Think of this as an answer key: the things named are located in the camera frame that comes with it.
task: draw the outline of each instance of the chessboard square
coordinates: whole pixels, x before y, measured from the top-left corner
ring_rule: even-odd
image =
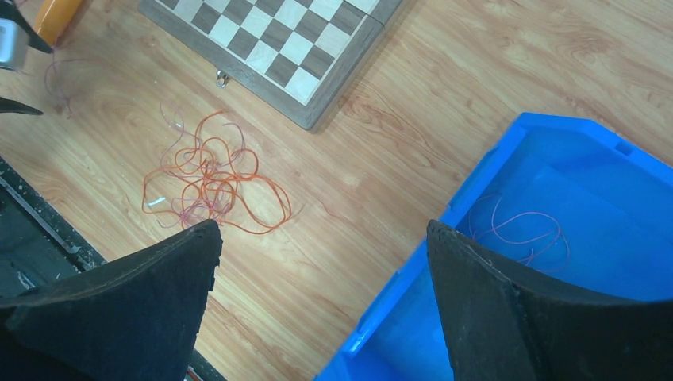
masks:
[[[316,46],[329,53],[332,57],[338,57],[350,40],[350,36],[343,30],[332,24],[327,24],[325,30],[316,41]]]
[[[287,40],[292,34],[292,29],[286,27],[285,25],[278,22],[278,20],[272,20],[271,24],[267,30],[264,31],[262,35],[262,41],[265,44],[271,46],[277,52],[280,52],[280,49],[283,48]]]
[[[245,29],[238,29],[227,49],[246,60],[257,44],[257,38]]]
[[[212,6],[217,12],[222,13],[229,5],[229,1],[230,0],[206,0],[206,4]]]
[[[210,30],[208,36],[217,42],[223,48],[226,48],[231,43],[233,37],[236,35],[240,27],[227,17],[220,16],[215,23],[215,26]]]
[[[257,45],[250,52],[245,63],[257,70],[258,73],[264,74],[269,70],[277,55],[278,52],[271,46],[265,44],[263,41],[257,41]]]
[[[341,2],[341,0],[313,0],[309,9],[325,20],[332,20],[334,14],[339,10]]]
[[[306,12],[297,25],[295,31],[311,42],[317,41],[327,26],[327,20],[315,14],[312,10]]]
[[[203,3],[191,23],[204,33],[210,33],[210,30],[213,29],[221,15],[222,13],[217,12],[208,4]]]
[[[252,4],[246,0],[231,0],[222,14],[237,25],[241,25],[248,16],[248,13],[250,13],[250,10],[252,10]]]
[[[298,65],[290,61],[284,56],[277,55],[274,62],[267,70],[267,76],[278,83],[281,87],[285,87],[292,75],[297,71]]]
[[[178,5],[179,0],[159,0],[159,1],[162,2],[168,8],[171,8],[171,10],[174,10],[175,6]]]
[[[302,62],[301,68],[311,73],[314,77],[321,79],[327,72],[327,69],[329,69],[332,61],[334,61],[334,57],[319,47],[314,46],[304,59],[304,62]]]
[[[266,12],[269,16],[275,17],[278,10],[283,5],[283,0],[257,0],[255,6]]]
[[[364,12],[362,10],[355,8],[352,4],[343,2],[330,23],[348,33],[348,35],[352,35],[363,18]]]
[[[297,28],[297,25],[306,14],[308,8],[299,4],[295,0],[285,0],[278,13],[275,15],[275,19],[283,23],[286,27],[290,29]]]
[[[182,21],[191,22],[201,5],[203,5],[203,0],[180,0],[173,13]]]
[[[273,20],[271,16],[255,7],[250,10],[245,21],[240,26],[253,36],[260,38],[264,34],[264,31],[267,30],[269,24],[271,24],[271,20]]]
[[[374,10],[374,7],[376,6],[376,3],[379,2],[379,0],[348,0],[348,2],[358,7],[358,9],[363,11],[364,13],[370,14],[371,11]]]
[[[319,84],[320,79],[315,78],[308,71],[299,68],[292,75],[292,79],[285,86],[285,90],[301,104],[306,105]]]
[[[311,41],[296,32],[292,32],[283,48],[280,49],[280,54],[299,66],[304,62],[312,47],[313,43]]]

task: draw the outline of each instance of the metal tool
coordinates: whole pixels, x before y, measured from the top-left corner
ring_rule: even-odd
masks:
[[[13,0],[0,0],[0,68],[17,71],[23,68],[28,48],[52,53],[52,47],[31,28]],[[0,114],[41,115],[23,103],[0,98]]]

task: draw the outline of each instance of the red wire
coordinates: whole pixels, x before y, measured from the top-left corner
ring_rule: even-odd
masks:
[[[185,229],[195,221],[204,219],[213,219],[220,225],[231,225],[251,234],[266,234],[276,230],[279,226],[289,221],[292,217],[292,206],[287,192],[275,181],[259,174],[260,159],[257,154],[245,146],[245,139],[242,131],[237,125],[227,123],[224,126],[235,126],[240,133],[240,148],[232,150],[226,140],[220,137],[209,137],[202,139],[202,130],[208,120],[217,115],[223,114],[220,110],[199,122],[196,131],[187,133],[185,131],[184,119],[182,114],[176,110],[174,117],[178,116],[181,123],[176,123],[175,119],[169,120],[166,114],[162,115],[164,120],[173,125],[180,131],[179,139],[161,156],[160,167],[149,172],[143,180],[143,199],[142,210],[146,214],[166,214],[177,217],[173,225],[163,226],[170,228],[178,223]],[[172,161],[166,165],[164,162],[167,152],[173,149],[184,135],[193,138],[193,143],[189,147],[180,148],[173,155]],[[223,148],[226,152],[226,160],[217,159],[217,150]],[[237,161],[243,156],[250,156],[254,160],[254,169],[250,172],[237,170]],[[170,200],[170,209],[149,210],[147,206],[148,184],[157,175],[168,175],[183,183],[183,189],[179,197]],[[278,221],[268,223],[255,214],[241,193],[243,184],[262,183],[266,185],[274,194],[278,202],[278,208],[282,217]],[[192,192],[196,197],[191,197],[187,193]],[[258,229],[248,229],[244,226],[228,221],[230,212],[236,208],[245,210],[249,218],[257,225]]]

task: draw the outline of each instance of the orange object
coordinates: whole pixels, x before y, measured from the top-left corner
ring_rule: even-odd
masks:
[[[56,45],[56,40],[65,31],[83,0],[44,0],[35,20],[35,31],[47,44]]]
[[[241,143],[241,148],[232,150],[229,144],[220,137],[201,138],[203,125],[209,119],[223,113],[224,110],[220,110],[204,117],[198,123],[194,134],[189,134],[194,137],[193,145],[179,149],[175,153],[170,165],[164,166],[163,163],[160,163],[160,168],[149,172],[144,177],[141,208],[146,214],[168,214],[177,217],[178,221],[174,225],[179,223],[183,229],[191,225],[190,219],[202,221],[205,218],[209,218],[215,220],[219,225],[231,225],[250,234],[263,235],[271,233],[292,218],[290,197],[275,181],[259,174],[260,160],[254,151],[244,146],[244,142]],[[178,141],[182,139],[184,134],[183,130]],[[226,161],[221,162],[217,158],[216,152],[218,151],[226,152]],[[255,164],[252,171],[243,172],[236,169],[235,162],[242,155],[249,156],[249,159],[252,159],[252,162]],[[183,184],[183,191],[179,198],[168,200],[168,204],[171,205],[167,209],[149,210],[148,184],[152,177],[159,174],[169,175],[181,182]],[[258,183],[258,185],[266,185],[271,193],[274,194],[278,202],[279,214],[282,214],[278,221],[263,221],[252,210],[248,201],[246,201],[241,188],[244,183],[253,182]],[[275,202],[269,202],[265,205],[270,207],[273,204]],[[229,221],[229,211],[235,210],[235,208],[241,211],[244,210],[245,214],[250,217],[248,220],[249,225],[256,225],[257,229],[250,230],[241,224]]]

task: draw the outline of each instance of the orange wire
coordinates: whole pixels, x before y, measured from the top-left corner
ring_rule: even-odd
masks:
[[[257,156],[256,152],[252,151],[250,148],[242,147],[237,150],[231,151],[229,145],[224,139],[220,137],[210,137],[203,142],[199,142],[199,136],[201,135],[203,125],[212,117],[223,114],[224,110],[219,110],[207,117],[204,117],[199,123],[194,132],[194,146],[188,148],[179,149],[173,156],[174,162],[173,165],[168,167],[159,167],[153,171],[150,171],[143,178],[143,199],[142,199],[142,210],[146,214],[170,214],[176,216],[180,220],[180,224],[185,229],[187,227],[187,221],[184,217],[184,213],[191,212],[192,209],[196,207],[206,208],[208,210],[207,217],[209,219],[214,219],[220,225],[231,225],[238,229],[243,230],[246,233],[262,235],[270,233],[276,230],[279,226],[289,221],[292,217],[292,205],[290,204],[290,197],[287,195],[287,192],[277,184],[275,181],[269,179],[268,177],[260,175],[260,158]],[[227,161],[224,164],[219,164],[217,162],[217,155],[213,151],[207,148],[208,145],[221,144],[227,152]],[[240,156],[244,154],[252,155],[255,160],[255,169],[249,173],[238,172],[234,166],[234,161],[237,160]],[[196,165],[194,170],[188,170],[185,167],[187,165]],[[222,168],[229,167],[230,171],[225,171]],[[171,177],[177,178],[180,181],[184,182],[186,185],[181,192],[181,207],[182,212],[179,213],[172,208],[170,210],[148,210],[147,206],[147,190],[148,184],[151,181],[151,178],[154,175],[159,173],[166,173]],[[240,194],[240,185],[242,183],[251,183],[253,181],[261,181],[266,183],[271,191],[273,191],[275,197],[278,200],[279,208],[283,214],[283,217],[280,221],[277,221],[275,224],[268,224],[263,222],[252,210],[250,206],[245,201],[243,195]],[[189,190],[196,191],[198,194],[195,198],[187,198],[187,192]],[[228,201],[223,203],[225,198],[228,197]],[[186,202],[190,200],[192,203],[191,206],[187,206]],[[205,203],[204,206],[195,205],[200,202]],[[217,204],[228,205],[225,213],[220,213],[217,209]],[[250,218],[259,225],[262,229],[260,231],[253,231],[246,229],[237,223],[231,221],[226,221],[225,217],[228,213],[233,210],[235,205],[242,205],[243,208],[248,212]]]

